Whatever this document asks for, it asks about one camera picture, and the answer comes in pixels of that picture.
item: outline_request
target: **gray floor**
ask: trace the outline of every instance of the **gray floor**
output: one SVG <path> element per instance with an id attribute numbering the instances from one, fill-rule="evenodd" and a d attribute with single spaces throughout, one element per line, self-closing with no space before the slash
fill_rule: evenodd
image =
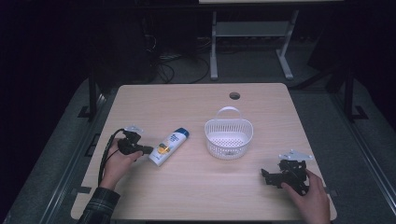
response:
<path id="1" fill-rule="evenodd" d="M 292 81 L 282 74 L 275 54 L 279 42 L 274 41 L 244 46 L 242 51 L 233 54 L 219 54 L 219 80 L 216 82 L 298 84 L 318 72 L 306 65 L 314 46 L 311 42 L 290 44 L 287 59 L 295 75 Z M 208 53 L 199 56 L 208 62 Z M 175 70 L 171 83 L 190 83 L 204 75 L 207 69 L 201 60 L 180 59 L 168 65 Z M 211 82 L 214 81 L 206 76 L 198 83 Z M 395 186 L 396 134 L 359 82 L 355 82 L 354 105 L 360 105 L 369 119 L 356 120 L 354 124 L 342 112 L 343 91 L 327 93 L 324 90 L 326 82 L 327 78 L 323 78 L 304 90 L 290 91 L 290 95 L 332 193 L 338 213 L 334 223 L 396 223 L 384 189 L 374 175 L 372 162 L 364 157 L 365 149 L 370 149 L 390 185 Z M 151 82 L 161 83 L 160 77 Z M 70 210 L 91 159 L 84 154 L 94 136 L 102 131 L 116 93 L 114 90 L 100 99 L 98 115 L 93 122 L 88 122 L 88 119 L 78 118 L 79 110 L 88 105 L 87 81 L 81 84 L 10 210 L 7 223 L 76 222 L 70 217 Z"/>

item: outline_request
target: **basket handle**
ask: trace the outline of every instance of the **basket handle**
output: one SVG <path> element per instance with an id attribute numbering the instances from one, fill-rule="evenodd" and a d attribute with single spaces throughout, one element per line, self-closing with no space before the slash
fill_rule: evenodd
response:
<path id="1" fill-rule="evenodd" d="M 219 114 L 220 114 L 221 112 L 226 111 L 226 110 L 233 110 L 233 111 L 236 111 L 236 112 L 238 112 L 238 114 L 239 114 L 239 118 L 240 118 L 240 119 L 242 118 L 242 114 L 241 114 L 241 112 L 240 112 L 237 108 L 235 108 L 235 107 L 233 107 L 233 106 L 224 106 L 221 110 L 218 111 L 218 113 L 216 114 L 215 119 L 218 118 L 218 116 L 219 116 Z"/>

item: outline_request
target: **plaid sleeve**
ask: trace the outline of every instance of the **plaid sleeve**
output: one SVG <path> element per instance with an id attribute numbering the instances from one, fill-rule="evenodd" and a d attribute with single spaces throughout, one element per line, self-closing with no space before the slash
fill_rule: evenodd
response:
<path id="1" fill-rule="evenodd" d="M 110 223 L 120 195 L 110 189 L 97 188 L 84 209 L 78 223 Z"/>

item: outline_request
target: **wooden table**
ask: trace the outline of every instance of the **wooden table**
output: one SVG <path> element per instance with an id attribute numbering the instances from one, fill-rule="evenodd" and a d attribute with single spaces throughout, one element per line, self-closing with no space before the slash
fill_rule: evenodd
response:
<path id="1" fill-rule="evenodd" d="M 231 92 L 238 92 L 240 99 L 231 99 Z M 238 108 L 254 127 L 247 154 L 234 161 L 216 159 L 206 148 L 205 123 L 227 105 Z M 221 115 L 235 117 L 233 111 Z M 148 156 L 133 164 L 117 185 L 121 198 L 113 218 L 301 219 L 286 191 L 266 185 L 261 175 L 261 168 L 279 173 L 278 155 L 291 149 L 313 155 L 286 86 L 275 83 L 122 86 L 81 184 L 91 192 L 78 194 L 73 218 L 81 216 L 97 187 L 109 136 L 131 124 L 145 131 L 142 145 L 155 147 L 179 127 L 187 129 L 190 137 L 161 167 Z M 316 161 L 307 161 L 307 168 L 321 176 Z M 331 209 L 335 219 L 332 203 Z"/>

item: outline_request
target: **hand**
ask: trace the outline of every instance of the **hand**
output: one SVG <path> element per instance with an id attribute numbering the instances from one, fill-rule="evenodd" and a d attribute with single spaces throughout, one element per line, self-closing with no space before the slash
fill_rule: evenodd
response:
<path id="1" fill-rule="evenodd" d="M 118 141 L 114 139 L 108 151 L 105 174 L 99 187 L 114 190 L 120 179 L 128 172 L 131 164 L 143 155 L 142 151 L 124 155 L 118 151 Z"/>
<path id="2" fill-rule="evenodd" d="M 286 183 L 282 183 L 281 187 L 296 204 L 306 223 L 328 224 L 330 223 L 330 200 L 323 188 L 323 182 L 320 177 L 309 170 L 306 170 L 306 173 L 309 177 L 309 191 L 305 196 L 299 195 Z"/>

